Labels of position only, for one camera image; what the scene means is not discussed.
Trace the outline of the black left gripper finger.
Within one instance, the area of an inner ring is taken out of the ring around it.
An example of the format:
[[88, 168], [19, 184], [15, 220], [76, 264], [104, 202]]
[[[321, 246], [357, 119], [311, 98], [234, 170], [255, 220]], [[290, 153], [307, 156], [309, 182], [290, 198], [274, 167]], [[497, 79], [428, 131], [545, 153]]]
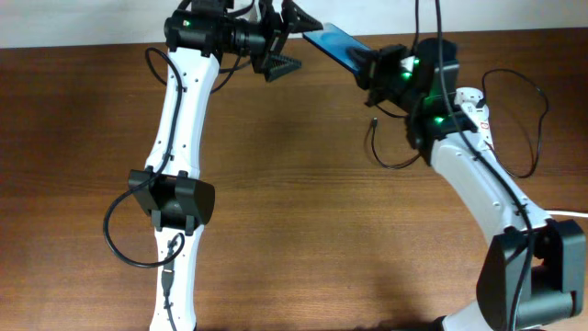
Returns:
[[299, 70], [302, 62], [284, 55], [271, 55], [265, 68], [265, 79], [268, 83], [283, 75]]
[[293, 0], [283, 0], [281, 16], [288, 33], [303, 33], [322, 30], [322, 23], [306, 13]]

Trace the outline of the blue Galaxy smartphone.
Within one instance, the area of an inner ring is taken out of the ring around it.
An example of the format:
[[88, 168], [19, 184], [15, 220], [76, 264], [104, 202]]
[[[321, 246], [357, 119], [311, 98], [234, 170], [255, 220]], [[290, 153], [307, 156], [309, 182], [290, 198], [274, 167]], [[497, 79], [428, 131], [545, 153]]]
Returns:
[[303, 39], [328, 55], [352, 74], [358, 74], [371, 49], [332, 23], [302, 33]]

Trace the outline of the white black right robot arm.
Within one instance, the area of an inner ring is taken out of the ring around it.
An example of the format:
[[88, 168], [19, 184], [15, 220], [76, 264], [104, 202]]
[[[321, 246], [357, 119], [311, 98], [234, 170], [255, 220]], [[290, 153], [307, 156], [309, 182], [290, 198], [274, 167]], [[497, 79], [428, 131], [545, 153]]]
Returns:
[[348, 48], [369, 106], [389, 101], [405, 114], [410, 145], [457, 192], [488, 243], [476, 298], [437, 318], [434, 330], [531, 330], [579, 315], [586, 236], [556, 221], [505, 173], [492, 152], [481, 92], [456, 85], [456, 46], [423, 40], [381, 50]]

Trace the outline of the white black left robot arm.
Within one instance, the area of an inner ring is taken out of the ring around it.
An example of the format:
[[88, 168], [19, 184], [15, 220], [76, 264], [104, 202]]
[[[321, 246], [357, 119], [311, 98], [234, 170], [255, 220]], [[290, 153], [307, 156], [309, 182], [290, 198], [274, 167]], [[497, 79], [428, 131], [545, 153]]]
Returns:
[[142, 170], [129, 188], [150, 217], [157, 244], [157, 290], [152, 330], [194, 330], [198, 244], [215, 204], [215, 188], [200, 180], [200, 140], [207, 105], [230, 53], [251, 60], [268, 82], [300, 69], [282, 55], [288, 36], [322, 29], [292, 1], [279, 12], [257, 1], [259, 18], [231, 1], [187, 1], [164, 22], [168, 65], [162, 117]]

